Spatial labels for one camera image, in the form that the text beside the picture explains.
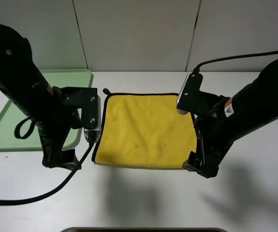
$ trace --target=white tabletop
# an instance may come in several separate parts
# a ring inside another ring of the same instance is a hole
[[[257,75],[206,72],[201,90],[233,96]],[[185,72],[94,72],[93,87],[98,88],[103,104],[103,88],[178,93],[185,77]],[[0,111],[6,101],[0,92]],[[82,136],[76,148],[79,158],[87,147]],[[90,159],[52,197],[0,207],[0,231],[59,232],[70,227],[278,231],[278,120],[236,141],[218,176],[211,179],[185,170],[109,168]],[[43,194],[69,173],[45,168],[41,162],[41,152],[0,152],[0,199]]]

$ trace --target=yellow towel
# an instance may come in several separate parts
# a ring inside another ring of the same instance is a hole
[[[102,136],[92,161],[145,168],[181,168],[197,136],[191,114],[176,111],[177,94],[108,94]]]

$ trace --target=warning label sticker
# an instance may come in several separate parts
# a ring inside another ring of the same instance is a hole
[[[225,103],[225,115],[226,117],[229,117],[230,115],[234,114],[234,109],[232,107],[232,98],[230,98],[226,103]]]

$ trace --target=cable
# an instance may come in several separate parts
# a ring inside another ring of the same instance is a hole
[[[278,51],[273,52],[263,52],[263,53],[253,53],[253,54],[245,54],[245,55],[239,55],[239,56],[232,56],[232,57],[223,57],[218,59],[211,59],[208,61],[204,61],[196,66],[196,68],[192,71],[193,73],[199,73],[200,67],[205,64],[214,63],[218,61],[224,61],[224,60],[230,60],[230,59],[240,59],[240,58],[249,58],[249,57],[263,57],[263,56],[270,56],[270,55],[276,55],[278,54]]]
[[[57,193],[69,182],[69,180],[73,177],[73,175],[76,173],[76,171],[79,169],[79,167],[81,167],[82,163],[84,162],[87,155],[89,154],[92,147],[94,146],[94,141],[95,141],[95,139],[93,139],[93,141],[92,140],[89,141],[89,147],[88,147],[87,151],[85,152],[85,154],[83,155],[83,157],[78,162],[77,166],[70,172],[70,174],[66,177],[66,179],[60,185],[58,185],[55,189],[53,189],[45,194],[42,194],[40,196],[37,196],[37,197],[32,197],[32,198],[27,198],[27,199],[22,199],[22,200],[0,200],[0,206],[1,205],[2,206],[10,206],[10,205],[29,204],[29,203],[43,200],[43,199],[50,197],[53,194]]]

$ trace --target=green tray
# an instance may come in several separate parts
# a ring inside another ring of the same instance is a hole
[[[51,70],[41,71],[51,86],[58,87],[91,87],[92,73],[89,70]],[[27,139],[16,139],[14,129],[26,116],[8,101],[0,113],[0,151],[40,151],[41,143],[38,130],[35,128]],[[24,134],[29,128],[26,122],[21,128]],[[64,143],[63,150],[72,149],[80,142],[82,130],[70,130]]]

